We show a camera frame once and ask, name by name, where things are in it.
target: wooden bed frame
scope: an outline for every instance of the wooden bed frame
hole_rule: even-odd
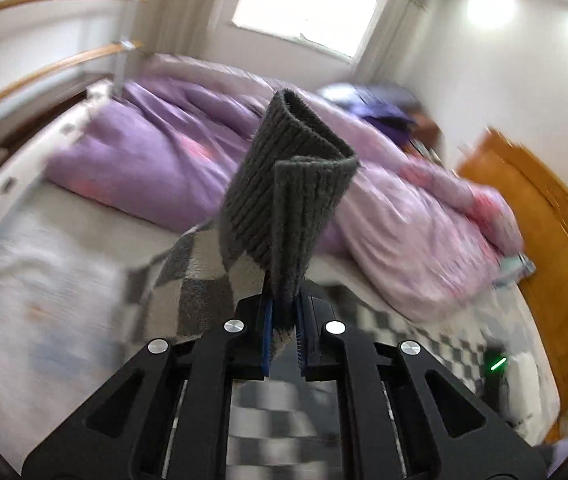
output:
[[[490,129],[458,168],[460,176],[499,190],[515,212],[537,271],[519,284],[568,410],[568,188],[523,146]]]

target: silver screw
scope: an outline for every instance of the silver screw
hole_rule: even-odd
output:
[[[243,330],[243,321],[240,319],[229,319],[224,323],[224,330],[231,334],[241,332]]]
[[[417,355],[421,351],[421,346],[415,341],[404,341],[400,348],[404,354],[408,355]]]
[[[168,343],[164,339],[153,339],[148,344],[148,351],[151,354],[161,354],[168,350]]]
[[[346,325],[341,321],[329,321],[326,323],[326,330],[331,334],[343,334],[346,332]]]

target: bedding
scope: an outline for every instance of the bedding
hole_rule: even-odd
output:
[[[411,139],[411,129],[415,121],[397,106],[386,103],[356,104],[347,109],[354,116],[372,124],[400,148]]]
[[[126,269],[170,248],[176,238],[46,182],[2,222],[0,452],[17,470],[39,440],[120,365],[114,321],[126,293]],[[531,352],[542,412],[523,434],[536,443],[544,428],[553,424],[557,390],[516,286],[488,291],[446,320],[418,324],[389,309],[349,260],[315,256],[307,278],[334,301],[344,321],[382,342],[391,344],[401,333],[414,333],[436,354],[436,338],[452,342],[440,346],[438,354],[473,391],[476,372],[465,378],[463,361],[454,358],[461,341],[480,349],[487,337],[494,336],[513,354]],[[289,347],[273,363],[272,380],[238,390],[231,414],[229,475],[266,473],[286,462],[284,468],[328,478],[324,473],[339,461],[331,437],[336,405],[330,388],[302,381],[295,349]],[[276,453],[281,446],[284,455]]]
[[[126,84],[125,100],[97,114],[46,174],[85,197],[183,232],[218,211],[264,104],[284,86],[224,66],[154,57]],[[352,255],[405,316],[454,312],[498,278],[501,255],[522,249],[499,194],[423,165],[370,124],[297,92],[363,162],[317,253]]]

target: sock cuff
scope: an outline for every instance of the sock cuff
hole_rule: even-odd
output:
[[[326,195],[334,192],[328,175],[344,173],[350,181],[357,158],[352,148],[295,92],[288,89],[276,92],[243,164],[231,181],[221,210],[221,222],[225,224],[222,231],[232,236],[231,245],[243,247],[264,269],[270,268],[272,260],[273,223],[282,222],[273,218],[278,164],[285,164],[282,168],[288,168],[285,172],[288,176],[297,167],[307,178],[314,175],[317,181],[311,187],[326,186],[325,190],[315,191]]]
[[[355,157],[320,160],[294,157],[275,165],[270,283],[273,325],[293,327],[295,297],[321,231],[357,170]]]

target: window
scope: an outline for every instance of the window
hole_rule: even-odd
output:
[[[240,0],[233,22],[353,57],[379,0]]]

